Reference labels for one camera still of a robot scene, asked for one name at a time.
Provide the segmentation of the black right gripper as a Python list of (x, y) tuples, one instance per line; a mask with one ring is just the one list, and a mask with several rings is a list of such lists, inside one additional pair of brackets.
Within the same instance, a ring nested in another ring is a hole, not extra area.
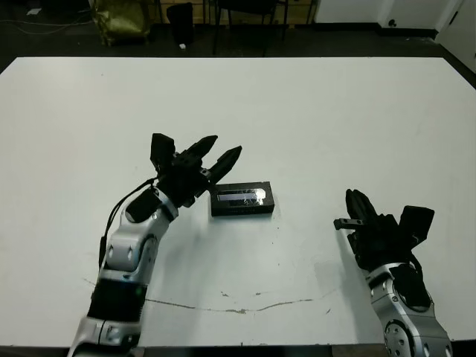
[(358, 190), (347, 189), (345, 202), (351, 219), (335, 219), (333, 224), (337, 231), (352, 231), (347, 240), (359, 268), (410, 262), (411, 250), (393, 215), (377, 215), (368, 197)]

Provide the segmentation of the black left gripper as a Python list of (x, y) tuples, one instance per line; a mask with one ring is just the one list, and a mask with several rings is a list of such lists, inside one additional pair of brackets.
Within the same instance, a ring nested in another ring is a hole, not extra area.
[(210, 180), (207, 170), (202, 167), (202, 159), (207, 155), (218, 136), (206, 136), (178, 155), (160, 157), (155, 162), (158, 173), (158, 189), (165, 194), (176, 208), (189, 208), (194, 204), (211, 183), (218, 183), (227, 175), (237, 162), (242, 146), (227, 150), (210, 168)]

